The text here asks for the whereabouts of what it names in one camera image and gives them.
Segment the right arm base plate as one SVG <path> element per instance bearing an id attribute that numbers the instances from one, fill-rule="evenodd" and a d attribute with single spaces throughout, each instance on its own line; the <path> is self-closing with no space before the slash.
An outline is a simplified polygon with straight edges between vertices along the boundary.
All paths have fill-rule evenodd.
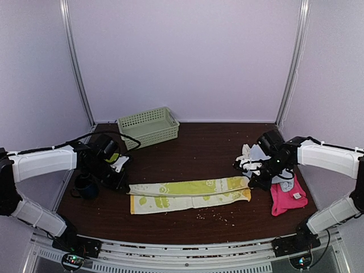
<path id="1" fill-rule="evenodd" d="M 297 234 L 287 237 L 276 237 L 271 241 L 271 244 L 277 258 L 310 251 L 311 249 L 321 246 L 318 236 L 306 240 L 306 238 Z"/>

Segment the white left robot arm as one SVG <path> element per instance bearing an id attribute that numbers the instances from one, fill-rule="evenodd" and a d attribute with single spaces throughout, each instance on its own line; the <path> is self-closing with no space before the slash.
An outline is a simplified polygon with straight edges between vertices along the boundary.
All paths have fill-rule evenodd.
<path id="1" fill-rule="evenodd" d="M 83 144 L 69 142 L 59 146 L 21 152 L 1 149 L 1 215 L 14 217 L 54 237 L 70 253 L 79 251 L 82 241 L 70 230 L 66 220 L 20 193 L 16 184 L 33 177 L 60 171 L 80 170 L 105 187 L 128 193 L 124 167 L 127 155 L 113 159 L 117 144 Z"/>

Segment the green patterned towel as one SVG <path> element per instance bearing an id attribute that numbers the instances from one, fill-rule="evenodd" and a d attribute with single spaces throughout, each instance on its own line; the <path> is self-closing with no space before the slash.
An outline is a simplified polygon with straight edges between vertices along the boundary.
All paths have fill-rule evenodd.
<path id="1" fill-rule="evenodd" d="M 167 213 L 227 205 L 236 201 L 250 201 L 249 181 L 250 179 L 246 176 L 234 176 L 131 185 L 130 213 Z"/>

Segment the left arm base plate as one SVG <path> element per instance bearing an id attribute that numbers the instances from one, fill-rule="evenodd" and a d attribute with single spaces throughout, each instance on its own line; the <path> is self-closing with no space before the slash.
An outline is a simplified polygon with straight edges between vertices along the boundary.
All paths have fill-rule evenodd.
<path id="1" fill-rule="evenodd" d="M 84 258 L 98 258 L 101 246 L 102 242 L 100 240 L 85 237 L 77 237 L 74 246 L 67 246 L 60 239 L 55 239 L 52 242 L 54 249 L 66 251 Z"/>

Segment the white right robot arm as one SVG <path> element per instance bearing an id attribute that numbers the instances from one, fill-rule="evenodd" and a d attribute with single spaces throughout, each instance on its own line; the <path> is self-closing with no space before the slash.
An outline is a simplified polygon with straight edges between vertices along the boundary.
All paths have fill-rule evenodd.
<path id="1" fill-rule="evenodd" d="M 327 144 L 311 136 L 296 136 L 284 141 L 273 131 L 264 133 L 258 143 L 242 146 L 242 154 L 233 163 L 234 168 L 246 173 L 250 188 L 271 191 L 288 186 L 285 194 L 295 201 L 303 198 L 294 187 L 297 185 L 293 168 L 309 166 L 324 172 L 334 172 L 355 181 L 347 194 L 342 194 L 330 205 L 312 214 L 297 226 L 291 245 L 297 251 L 305 250 L 313 236 L 363 214 L 363 150 Z"/>

